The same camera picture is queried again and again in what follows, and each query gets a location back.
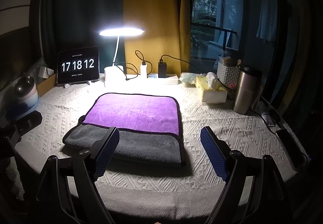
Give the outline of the purple and grey towel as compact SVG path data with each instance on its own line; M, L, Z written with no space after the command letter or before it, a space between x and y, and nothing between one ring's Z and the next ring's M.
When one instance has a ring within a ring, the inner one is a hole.
M173 166L186 162L180 106L173 97L103 94L62 141L87 149L112 127L119 131L114 153L119 159Z

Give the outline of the white textured tablecloth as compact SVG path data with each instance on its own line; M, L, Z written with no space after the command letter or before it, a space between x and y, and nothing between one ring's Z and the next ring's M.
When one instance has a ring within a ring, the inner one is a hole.
M75 149L64 145L64 135L107 92L173 97L180 107L183 128L178 139L161 134L137 135L134 140L128 135L120 137L107 170L95 183L109 211L169 220L210 214L224 181L216 175L200 141L205 126L245 156L271 155L284 181L296 174L279 140L260 117L233 112L229 101L204 105L192 86L137 79L113 88L107 88L103 81L52 88L37 106L42 123L22 137L17 153L36 173L51 155L70 157Z

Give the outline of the stainless steel tumbler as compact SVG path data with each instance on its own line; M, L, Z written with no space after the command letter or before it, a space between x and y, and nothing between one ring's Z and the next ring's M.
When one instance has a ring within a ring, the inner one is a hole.
M249 66L242 66L238 75L237 88L233 111L238 114L245 114L252 103L254 97L255 77L252 75Z

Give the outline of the white tablet stand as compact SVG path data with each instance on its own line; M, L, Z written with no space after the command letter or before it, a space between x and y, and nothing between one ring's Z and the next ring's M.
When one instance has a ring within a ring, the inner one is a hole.
M79 81L79 82L74 82L74 83L65 83L64 85L63 85L63 87L65 88L65 89L67 89L67 88L69 88L70 86L72 86L72 85L83 85L83 84L86 84L86 85L91 85L91 81Z

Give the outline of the cardboard box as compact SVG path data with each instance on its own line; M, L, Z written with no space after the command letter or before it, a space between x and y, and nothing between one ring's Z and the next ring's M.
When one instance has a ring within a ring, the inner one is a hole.
M37 85L38 96L42 97L44 94L46 94L49 90L51 90L55 86L56 86L56 74L53 74L48 79L45 79L45 81Z

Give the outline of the yellow tissue box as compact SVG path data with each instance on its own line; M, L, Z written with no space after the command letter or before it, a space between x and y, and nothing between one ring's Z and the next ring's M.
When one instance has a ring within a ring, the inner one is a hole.
M225 103L228 91L219 82L215 73L199 75L195 80L195 87L198 89L202 103L221 104Z

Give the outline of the white lattice basket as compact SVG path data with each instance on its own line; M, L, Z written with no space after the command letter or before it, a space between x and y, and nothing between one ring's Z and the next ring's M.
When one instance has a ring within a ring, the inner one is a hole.
M218 63L217 78L224 86L234 85L236 86L239 75L238 67L228 67L222 63Z

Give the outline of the white desk lamp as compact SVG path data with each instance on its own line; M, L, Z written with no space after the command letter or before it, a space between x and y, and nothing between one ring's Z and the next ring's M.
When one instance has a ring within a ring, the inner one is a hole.
M114 57L111 66L104 68L104 84L108 88L115 83L121 81L128 81L131 78L127 77L125 69L127 65L132 65L127 62L117 61L117 54L119 49L119 42L121 37L136 37L141 36L144 33L144 29L139 27L111 27L105 30L102 30L99 35L103 37L116 37L117 42L115 46Z

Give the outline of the pale green plastic packet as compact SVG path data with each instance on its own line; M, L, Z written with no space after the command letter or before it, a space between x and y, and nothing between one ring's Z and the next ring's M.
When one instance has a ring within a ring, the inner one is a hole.
M182 83L194 85L197 77L205 77L205 76L206 76L205 73L197 74L197 73L182 72L179 80Z

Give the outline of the white charger block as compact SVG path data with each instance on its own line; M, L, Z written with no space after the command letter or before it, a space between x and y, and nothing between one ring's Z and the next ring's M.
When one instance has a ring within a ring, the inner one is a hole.
M140 65L140 76L142 79L147 79L147 64L145 61L142 61Z

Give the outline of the black charger block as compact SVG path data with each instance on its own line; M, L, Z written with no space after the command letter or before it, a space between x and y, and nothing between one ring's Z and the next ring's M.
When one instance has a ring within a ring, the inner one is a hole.
M162 60L158 63L158 78L166 78L167 77L167 64Z

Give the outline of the hanging white garment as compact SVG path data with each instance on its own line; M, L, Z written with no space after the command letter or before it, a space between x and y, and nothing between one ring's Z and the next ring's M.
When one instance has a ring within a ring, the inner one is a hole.
M277 0L262 0L256 37L273 41L277 30Z

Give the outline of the dark green curtain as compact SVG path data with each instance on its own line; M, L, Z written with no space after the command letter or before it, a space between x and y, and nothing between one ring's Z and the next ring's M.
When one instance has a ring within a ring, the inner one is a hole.
M124 60L124 43L100 36L109 27L123 24L123 0L40 0L40 35L45 63L55 70L58 54L65 50L97 46L100 71L118 59Z

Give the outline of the yellow curtain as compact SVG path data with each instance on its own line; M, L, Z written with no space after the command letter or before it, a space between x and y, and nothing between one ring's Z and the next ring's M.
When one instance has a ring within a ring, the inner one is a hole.
M177 75L189 70L191 58L192 0L123 0L125 26L141 27L144 33L124 40L125 59L136 66L139 50L158 71L162 58L167 72Z

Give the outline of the white wall adapter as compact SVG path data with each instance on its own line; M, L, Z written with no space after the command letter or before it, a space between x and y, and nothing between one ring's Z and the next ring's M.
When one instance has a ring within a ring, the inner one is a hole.
M54 70L48 67L40 66L38 76L43 79L48 79L49 77L54 75L54 73Z

